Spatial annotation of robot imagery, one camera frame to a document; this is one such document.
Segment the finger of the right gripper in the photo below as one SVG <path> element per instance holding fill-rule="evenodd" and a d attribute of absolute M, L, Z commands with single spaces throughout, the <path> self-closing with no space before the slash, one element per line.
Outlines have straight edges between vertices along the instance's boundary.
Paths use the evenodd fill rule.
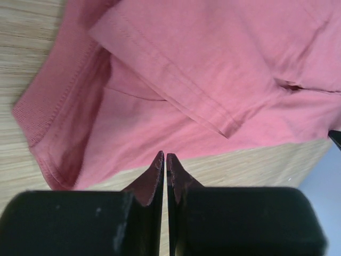
<path fill-rule="evenodd" d="M 333 141 L 333 143 L 341 150 L 341 131 L 330 130 L 328 132 L 328 137 Z"/>

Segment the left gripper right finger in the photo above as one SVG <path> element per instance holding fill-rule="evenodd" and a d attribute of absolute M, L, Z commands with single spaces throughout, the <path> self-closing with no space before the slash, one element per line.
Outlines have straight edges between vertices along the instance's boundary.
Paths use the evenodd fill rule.
<path fill-rule="evenodd" d="M 315 211 L 292 187 L 206 187 L 166 157 L 170 255 L 325 255 Z"/>

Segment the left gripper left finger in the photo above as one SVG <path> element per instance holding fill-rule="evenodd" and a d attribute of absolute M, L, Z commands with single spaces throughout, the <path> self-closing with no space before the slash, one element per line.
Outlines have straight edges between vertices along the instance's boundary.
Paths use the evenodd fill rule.
<path fill-rule="evenodd" d="M 25 191 L 1 216 L 1 255 L 158 255 L 164 153 L 121 191 Z"/>

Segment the pink t shirt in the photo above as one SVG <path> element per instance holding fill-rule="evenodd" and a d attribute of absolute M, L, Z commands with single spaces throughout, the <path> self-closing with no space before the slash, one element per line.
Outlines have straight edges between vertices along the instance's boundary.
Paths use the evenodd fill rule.
<path fill-rule="evenodd" d="M 340 1 L 68 1 L 13 108 L 52 189 L 340 129 Z"/>

